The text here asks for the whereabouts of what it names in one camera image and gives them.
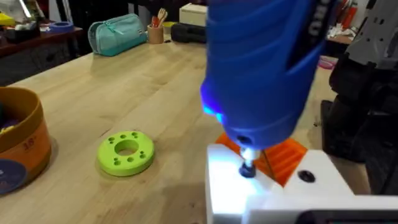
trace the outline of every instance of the green washer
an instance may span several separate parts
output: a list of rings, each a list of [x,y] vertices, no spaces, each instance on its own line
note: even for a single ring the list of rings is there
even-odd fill
[[[125,177],[148,168],[154,160],[154,154],[154,143],[148,136],[139,131],[124,131],[102,142],[97,159],[108,174]]]

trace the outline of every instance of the blue rotary tool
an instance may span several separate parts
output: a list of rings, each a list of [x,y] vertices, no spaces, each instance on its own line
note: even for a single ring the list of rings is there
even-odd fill
[[[334,0],[208,3],[203,109],[242,147],[249,170],[261,149],[287,139],[325,44]]]

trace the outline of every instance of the pencil holder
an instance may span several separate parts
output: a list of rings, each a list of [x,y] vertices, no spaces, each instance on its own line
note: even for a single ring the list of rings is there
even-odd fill
[[[163,26],[152,27],[148,25],[148,43],[162,44],[163,41]]]

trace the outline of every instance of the label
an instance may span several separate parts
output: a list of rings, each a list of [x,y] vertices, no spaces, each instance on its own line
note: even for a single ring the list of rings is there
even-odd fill
[[[28,138],[18,145],[0,153],[0,159],[9,159],[23,164],[30,173],[49,158],[51,142],[44,120]]]
[[[0,195],[20,187],[26,180],[27,171],[19,162],[0,159]]]

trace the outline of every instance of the black machine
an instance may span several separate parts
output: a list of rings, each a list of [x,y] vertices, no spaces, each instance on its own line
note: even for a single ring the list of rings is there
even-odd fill
[[[374,194],[398,194],[398,1],[369,14],[330,77],[338,95],[321,105],[323,150],[363,162]]]

